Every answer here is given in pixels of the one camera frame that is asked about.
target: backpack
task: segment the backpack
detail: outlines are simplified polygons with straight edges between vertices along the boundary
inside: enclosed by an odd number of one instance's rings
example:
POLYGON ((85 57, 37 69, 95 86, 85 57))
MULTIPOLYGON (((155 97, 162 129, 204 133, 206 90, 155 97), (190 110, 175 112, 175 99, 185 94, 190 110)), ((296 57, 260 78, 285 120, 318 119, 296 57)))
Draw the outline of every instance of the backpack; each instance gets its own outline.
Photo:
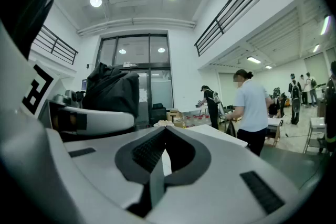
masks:
POLYGON ((212 98, 208 97, 209 99, 213 100, 216 104, 220 104, 221 100, 218 97, 217 92, 213 92, 212 98))
POLYGON ((300 88, 298 86, 298 84, 294 84, 293 82, 291 82, 293 88, 292 88, 292 99, 296 99, 296 98, 300 98, 301 92, 300 92, 300 88))
POLYGON ((312 89, 315 88, 317 86, 316 80, 315 79, 311 79, 310 85, 311 85, 312 89))

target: black vent grille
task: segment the black vent grille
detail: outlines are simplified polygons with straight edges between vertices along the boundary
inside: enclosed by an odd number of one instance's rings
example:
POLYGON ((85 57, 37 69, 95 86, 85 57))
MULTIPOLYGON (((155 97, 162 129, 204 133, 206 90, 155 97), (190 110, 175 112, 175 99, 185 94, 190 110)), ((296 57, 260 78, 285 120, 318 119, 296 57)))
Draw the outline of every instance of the black vent grille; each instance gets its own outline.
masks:
POLYGON ((240 176, 267 214, 285 204, 256 172, 251 171, 240 174, 240 176))

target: floor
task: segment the floor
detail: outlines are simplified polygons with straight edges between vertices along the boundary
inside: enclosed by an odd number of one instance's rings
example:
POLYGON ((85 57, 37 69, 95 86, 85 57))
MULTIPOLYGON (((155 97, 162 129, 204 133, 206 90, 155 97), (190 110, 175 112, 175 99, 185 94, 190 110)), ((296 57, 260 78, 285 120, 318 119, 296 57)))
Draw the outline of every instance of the floor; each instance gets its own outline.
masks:
MULTIPOLYGON (((307 153, 302 154, 308 136, 310 118, 316 116, 317 108, 302 106, 299 123, 293 125, 290 123, 291 107, 285 108, 280 140, 275 148, 267 146, 273 145, 273 139, 266 140, 260 155, 263 160, 284 173, 299 189, 315 185, 321 179, 329 159, 327 154, 318 154, 318 148, 309 147, 307 153)), ((233 124, 237 131, 240 121, 233 124)), ((317 137, 323 137, 323 133, 312 134, 312 138, 317 137)))

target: white table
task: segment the white table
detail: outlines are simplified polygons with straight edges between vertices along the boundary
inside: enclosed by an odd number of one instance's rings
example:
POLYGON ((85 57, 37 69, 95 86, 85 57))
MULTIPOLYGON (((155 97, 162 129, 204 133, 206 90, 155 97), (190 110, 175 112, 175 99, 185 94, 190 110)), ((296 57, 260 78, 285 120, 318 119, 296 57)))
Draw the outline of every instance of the white table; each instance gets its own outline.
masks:
POLYGON ((326 127, 324 123, 324 118, 310 118, 310 126, 308 131, 308 136, 306 140, 305 147, 303 148, 303 153, 305 154, 307 152, 308 147, 318 147, 323 148, 323 145, 315 139, 310 139, 312 132, 326 132, 326 127))
POLYGON ((267 129, 276 130, 275 137, 270 136, 271 138, 274 138, 273 147, 275 147, 277 145, 278 139, 280 138, 280 123, 282 119, 268 118, 267 120, 268 120, 267 129))
POLYGON ((195 127, 190 127, 187 130, 191 130, 197 133, 201 133, 201 134, 205 134, 208 136, 212 136, 214 138, 217 139, 221 139, 221 140, 225 140, 234 144, 237 144, 239 146, 242 147, 246 147, 247 146, 247 142, 243 141, 243 140, 239 140, 231 135, 228 135, 226 133, 223 133, 215 128, 212 128, 209 125, 203 124, 203 125, 199 125, 199 126, 195 126, 195 127))

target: ceiling light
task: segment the ceiling light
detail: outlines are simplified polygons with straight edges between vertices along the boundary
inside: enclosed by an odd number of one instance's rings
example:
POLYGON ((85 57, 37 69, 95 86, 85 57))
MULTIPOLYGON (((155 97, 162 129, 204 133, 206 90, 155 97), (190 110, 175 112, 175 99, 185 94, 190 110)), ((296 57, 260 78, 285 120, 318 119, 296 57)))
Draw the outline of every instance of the ceiling light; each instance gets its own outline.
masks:
POLYGON ((251 62, 255 62, 255 63, 261 63, 259 60, 253 58, 253 57, 248 57, 247 60, 251 61, 251 62))
POLYGON ((97 8, 101 5, 102 1, 101 0, 90 0, 90 3, 93 7, 97 8))
POLYGON ((316 52, 319 49, 320 44, 317 44, 313 50, 313 52, 316 52))
POLYGON ((327 31, 327 27, 329 25, 329 21, 330 21, 330 16, 326 16, 324 18, 324 23, 323 23, 323 27, 322 27, 322 31, 321 31, 321 35, 324 35, 327 31))

